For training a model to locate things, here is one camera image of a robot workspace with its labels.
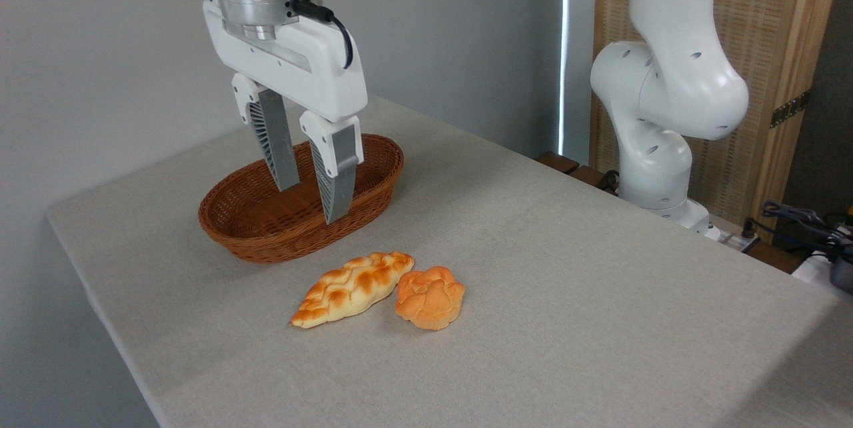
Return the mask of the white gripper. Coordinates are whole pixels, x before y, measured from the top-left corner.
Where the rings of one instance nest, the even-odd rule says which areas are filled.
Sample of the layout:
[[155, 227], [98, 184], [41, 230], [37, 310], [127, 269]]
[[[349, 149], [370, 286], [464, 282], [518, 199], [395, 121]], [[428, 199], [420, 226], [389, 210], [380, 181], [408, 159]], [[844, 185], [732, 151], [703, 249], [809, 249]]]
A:
[[202, 11], [216, 54], [236, 72], [232, 88], [237, 108], [244, 124], [252, 127], [278, 190], [301, 182], [286, 97], [308, 109], [301, 115], [301, 128], [310, 142], [326, 224], [347, 215], [357, 166], [365, 161], [360, 121], [354, 115], [368, 103], [355, 40], [353, 59], [345, 67], [347, 46], [335, 24], [301, 16], [275, 27], [273, 40], [247, 39], [237, 35], [238, 26], [226, 22], [217, 0], [202, 0]]

